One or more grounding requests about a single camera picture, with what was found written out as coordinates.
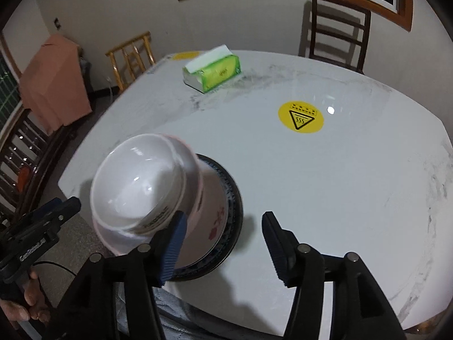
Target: floor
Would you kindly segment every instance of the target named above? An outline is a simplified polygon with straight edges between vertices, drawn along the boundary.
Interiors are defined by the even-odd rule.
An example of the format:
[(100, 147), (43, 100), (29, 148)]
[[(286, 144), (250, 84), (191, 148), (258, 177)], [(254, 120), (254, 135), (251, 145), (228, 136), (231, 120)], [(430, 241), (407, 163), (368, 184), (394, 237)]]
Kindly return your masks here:
[[(69, 142), (52, 172), (42, 195), (41, 205), (55, 197), (62, 198), (63, 200), (66, 199), (58, 187), (58, 180), (78, 146), (91, 128), (96, 124), (98, 119), (103, 115), (105, 110), (110, 106), (110, 103), (111, 99), (109, 96), (100, 97), (95, 101), (93, 113), (90, 114), (87, 120), (81, 125), (76, 138)], [(104, 256), (111, 255), (99, 241), (94, 231), (79, 215), (74, 216), (64, 224), (58, 233), (58, 236), (60, 237), (60, 241), (52, 249), (46, 252), (40, 260), (59, 263), (77, 273), (92, 253), (100, 252)], [(38, 271), (44, 291), (52, 305), (56, 307), (64, 292), (71, 284), (73, 276), (62, 268), (53, 265), (39, 265), (36, 267), (36, 270)], [(425, 336), (407, 335), (407, 338), (408, 340), (422, 340)]]

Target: bowl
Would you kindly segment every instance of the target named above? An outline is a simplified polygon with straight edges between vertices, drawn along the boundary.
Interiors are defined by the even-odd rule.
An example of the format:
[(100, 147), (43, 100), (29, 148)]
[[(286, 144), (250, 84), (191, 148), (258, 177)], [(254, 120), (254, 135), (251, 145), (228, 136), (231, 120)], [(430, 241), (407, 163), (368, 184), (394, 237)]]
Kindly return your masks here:
[[(181, 210), (187, 215), (186, 237), (188, 237), (200, 219), (199, 212), (202, 199), (203, 179), (198, 164), (198, 157), (180, 139), (171, 135), (162, 136), (173, 145), (186, 177), (186, 188), (181, 202), (177, 206), (177, 210)], [(155, 232), (168, 226), (170, 220), (171, 219), (168, 219), (163, 224), (158, 226), (155, 229)], [(123, 231), (112, 231), (99, 224), (94, 217), (93, 226), (101, 242), (116, 256), (127, 254), (140, 244), (148, 243), (152, 237), (151, 234), (143, 236), (124, 233)]]
[(164, 136), (141, 134), (117, 146), (93, 179), (93, 220), (112, 231), (150, 234), (180, 203), (186, 176)]

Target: hand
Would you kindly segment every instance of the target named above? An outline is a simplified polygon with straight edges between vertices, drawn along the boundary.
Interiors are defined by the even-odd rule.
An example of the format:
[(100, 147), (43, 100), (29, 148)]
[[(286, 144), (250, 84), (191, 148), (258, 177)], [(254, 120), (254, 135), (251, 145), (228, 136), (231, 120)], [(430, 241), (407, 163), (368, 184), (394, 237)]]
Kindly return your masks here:
[(28, 321), (30, 318), (40, 320), (47, 325), (50, 321), (50, 312), (45, 303), (44, 294), (39, 287), (38, 274), (35, 270), (29, 273), (30, 280), (23, 286), (23, 296), (28, 305), (29, 310), (26, 310), (20, 304), (12, 301), (0, 300), (0, 307), (10, 322)]

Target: tabletop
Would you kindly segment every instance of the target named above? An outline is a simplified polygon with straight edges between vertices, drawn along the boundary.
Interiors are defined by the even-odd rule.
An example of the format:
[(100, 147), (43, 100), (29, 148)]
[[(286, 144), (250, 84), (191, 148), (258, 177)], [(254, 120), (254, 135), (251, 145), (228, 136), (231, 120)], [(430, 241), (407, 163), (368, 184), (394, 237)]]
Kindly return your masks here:
[[(82, 217), (92, 224), (91, 181), (115, 146), (141, 133), (175, 135), (235, 179), (244, 222), (218, 269), (169, 282), (169, 292), (222, 319), (282, 335), (294, 289), (277, 278), (261, 233), (262, 214), (273, 211), (282, 228), (323, 254), (359, 253), (404, 328), (444, 310), (453, 294), (453, 150), (441, 121), (340, 67), (235, 54), (242, 74), (208, 94), (183, 83), (187, 61), (167, 56), (115, 101), (58, 183), (67, 197), (81, 199)], [(293, 112), (284, 119), (279, 110)], [(315, 112), (323, 123), (301, 128)], [(329, 335), (332, 285), (324, 303), (320, 339)]]

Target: pink cover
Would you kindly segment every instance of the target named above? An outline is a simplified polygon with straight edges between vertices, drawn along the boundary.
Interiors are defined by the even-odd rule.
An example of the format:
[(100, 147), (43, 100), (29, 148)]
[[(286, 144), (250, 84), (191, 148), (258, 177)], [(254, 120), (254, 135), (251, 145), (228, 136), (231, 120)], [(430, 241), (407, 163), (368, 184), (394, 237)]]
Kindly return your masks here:
[(23, 106), (48, 134), (91, 112), (79, 66), (78, 47), (59, 34), (41, 46), (19, 83)]

